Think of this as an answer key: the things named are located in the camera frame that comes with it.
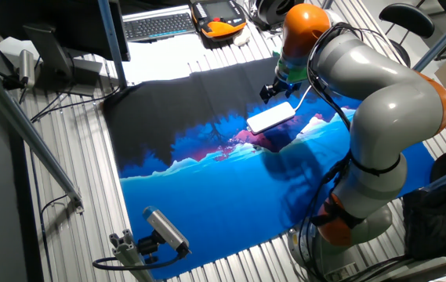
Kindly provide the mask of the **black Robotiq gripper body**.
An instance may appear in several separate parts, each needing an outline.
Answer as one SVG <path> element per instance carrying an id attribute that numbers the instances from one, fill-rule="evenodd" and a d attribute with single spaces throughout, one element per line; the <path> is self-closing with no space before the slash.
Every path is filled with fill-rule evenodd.
<path id="1" fill-rule="evenodd" d="M 293 94 L 293 92 L 299 90 L 301 84 L 302 84 L 301 82 L 287 83 L 279 78 L 275 78 L 272 86 L 274 87 L 274 89 L 285 89 L 286 90 L 285 96 L 290 97 L 290 95 Z"/>

